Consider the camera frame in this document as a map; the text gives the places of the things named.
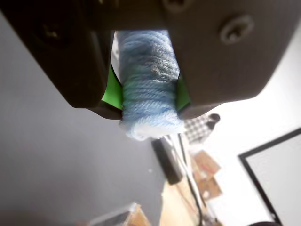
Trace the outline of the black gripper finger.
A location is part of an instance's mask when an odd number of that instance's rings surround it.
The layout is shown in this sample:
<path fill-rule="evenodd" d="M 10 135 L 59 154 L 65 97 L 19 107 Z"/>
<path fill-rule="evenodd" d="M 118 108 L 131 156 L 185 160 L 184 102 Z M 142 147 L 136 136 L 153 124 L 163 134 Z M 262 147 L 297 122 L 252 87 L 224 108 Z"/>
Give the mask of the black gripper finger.
<path fill-rule="evenodd" d="M 92 27 L 96 5 L 97 0 L 3 0 L 0 9 L 68 104 L 120 119 L 121 110 L 103 101 L 113 33 Z"/>
<path fill-rule="evenodd" d="M 258 95 L 301 17 L 298 0 L 165 0 L 163 6 L 190 99 L 182 118 Z"/>

